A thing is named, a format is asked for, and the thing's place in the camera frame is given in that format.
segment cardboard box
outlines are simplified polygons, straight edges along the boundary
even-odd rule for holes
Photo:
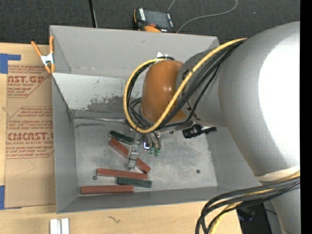
[[[39,48],[48,54],[48,46]],[[2,127],[6,125],[4,206],[54,204],[51,75],[31,44],[1,43],[0,53],[20,55],[20,61],[8,61],[7,104],[2,107],[7,118],[2,121]]]

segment dark green rectangular block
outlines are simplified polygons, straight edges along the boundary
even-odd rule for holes
[[[125,178],[118,177],[117,178],[118,185],[133,185],[137,187],[151,188],[152,181],[147,179],[137,179],[137,178]]]

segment red block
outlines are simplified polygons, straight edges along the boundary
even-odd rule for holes
[[[132,193],[133,185],[81,186],[81,194]]]
[[[138,178],[138,179],[147,179],[147,174],[134,173],[128,171],[119,171],[106,168],[97,169],[98,176],[108,176],[108,177],[127,177],[127,178]]]

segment black pole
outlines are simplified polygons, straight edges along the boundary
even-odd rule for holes
[[[97,28],[97,27],[98,27],[98,24],[97,24],[96,15],[95,15],[95,12],[94,12],[94,9],[93,9],[92,0],[88,0],[88,1],[89,1],[89,6],[90,6],[92,24],[93,24],[93,27],[94,27],[94,28]]]

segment red rectangular block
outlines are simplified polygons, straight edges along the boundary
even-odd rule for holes
[[[81,194],[132,193],[133,185],[81,186]]]
[[[97,169],[98,176],[108,176],[108,177],[127,177],[127,178],[138,178],[138,179],[147,179],[147,174],[134,173],[128,171],[119,171],[106,168]]]
[[[128,157],[128,149],[122,145],[118,140],[115,138],[111,138],[111,140],[108,142],[108,144],[114,148],[117,152],[119,152],[121,155],[123,155],[125,158]],[[144,173],[148,173],[151,170],[151,167],[149,167],[142,159],[138,158],[136,161],[136,166],[142,170]]]

